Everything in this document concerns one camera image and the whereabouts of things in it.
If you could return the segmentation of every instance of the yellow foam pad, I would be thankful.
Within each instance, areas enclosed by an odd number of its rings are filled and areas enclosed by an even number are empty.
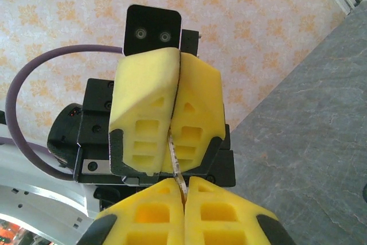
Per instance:
[[[220,71],[188,53],[181,53],[171,129],[182,172],[200,166],[213,137],[225,137]],[[162,171],[172,172],[168,146]]]
[[[257,215],[276,216],[199,177],[191,177],[186,204],[173,178],[101,212],[115,215],[103,245],[270,245]]]
[[[97,219],[109,214],[117,221],[104,245],[184,245],[184,209],[173,178],[109,207]]]
[[[110,132],[124,132],[123,162],[148,175],[171,173],[170,124],[181,171],[200,166],[212,138],[225,137],[220,72],[176,48],[121,59]]]
[[[185,205],[185,244],[270,245],[257,215],[276,216],[204,179],[191,177]]]
[[[127,56],[116,70],[110,129],[123,134],[123,162],[160,172],[179,78],[180,52],[164,48]]]

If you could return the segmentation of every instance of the rectangular hole in foam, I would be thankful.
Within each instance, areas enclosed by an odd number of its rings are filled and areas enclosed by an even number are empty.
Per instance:
[[[165,98],[160,97],[158,100],[154,101],[151,106],[153,107],[162,107],[165,103]]]
[[[169,188],[163,188],[161,189],[158,193],[161,193],[163,195],[169,195],[170,194],[170,189]]]
[[[168,232],[129,232],[126,245],[167,245]]]
[[[204,221],[238,221],[234,207],[227,203],[203,203],[200,212]]]
[[[158,120],[138,120],[135,123],[135,133],[144,137],[156,137],[158,134]]]
[[[154,156],[133,155],[132,161],[142,166],[150,166],[154,161]]]
[[[191,165],[191,163],[193,162],[193,160],[187,160],[187,159],[178,159],[178,163],[182,168],[186,168],[187,166]]]
[[[202,128],[184,126],[181,129],[181,138],[190,141],[200,141],[202,134]]]
[[[162,203],[145,203],[136,209],[136,223],[169,223],[170,209]]]
[[[243,231],[204,231],[205,245],[246,245]]]
[[[199,192],[213,192],[212,189],[210,189],[209,187],[207,186],[202,186],[202,185],[199,185],[198,187],[198,191]]]
[[[185,103],[185,105],[183,106],[184,112],[186,113],[194,113],[195,112],[195,108],[190,104],[190,103]]]
[[[134,150],[137,152],[145,153],[145,152],[151,152],[154,153],[157,151],[158,145],[157,143],[152,142],[140,142],[136,141],[134,142]]]
[[[194,155],[196,147],[193,146],[176,146],[175,147],[177,156],[179,155]]]

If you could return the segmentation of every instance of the cable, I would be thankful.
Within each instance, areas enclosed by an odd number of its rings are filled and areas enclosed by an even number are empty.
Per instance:
[[[47,149],[47,147],[44,147],[44,146],[40,146],[36,143],[30,143],[30,142],[27,142],[29,147],[33,150],[36,150],[36,151],[39,151],[39,152],[42,152],[44,154],[47,154],[49,156],[53,156]],[[4,145],[15,145],[13,139],[10,139],[10,138],[6,138],[6,137],[0,137],[0,144],[4,144]]]
[[[17,119],[17,98],[19,91],[26,80],[26,78],[35,70],[38,66],[49,61],[55,57],[63,56],[71,53],[79,53],[79,52],[106,52],[106,53],[118,53],[122,54],[121,47],[115,46],[107,46],[107,45],[72,45],[66,47],[60,47],[42,55],[36,57],[35,59],[28,62],[15,76],[13,81],[10,84],[9,90],[6,95],[5,101],[5,118],[6,123],[9,128],[10,135],[20,149],[20,151],[24,154],[24,156],[36,167],[38,167],[43,172],[51,175],[55,178],[61,180],[73,181],[72,174],[61,172],[46,162],[44,162],[28,145],[25,140],[23,133],[19,127],[18,119]]]

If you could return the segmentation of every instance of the floral wallpaper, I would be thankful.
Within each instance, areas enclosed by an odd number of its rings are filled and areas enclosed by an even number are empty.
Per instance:
[[[15,74],[32,58],[72,44],[123,45],[132,3],[178,10],[199,30],[200,58],[222,73],[233,130],[345,17],[334,0],[0,0],[0,109]],[[90,77],[113,79],[120,56],[76,53],[29,77],[18,117],[28,137],[45,141],[69,103],[82,103]]]

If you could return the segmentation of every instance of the gray marble floor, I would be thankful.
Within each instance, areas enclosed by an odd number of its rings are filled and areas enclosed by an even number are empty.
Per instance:
[[[232,191],[297,244],[367,244],[367,1],[232,132]]]

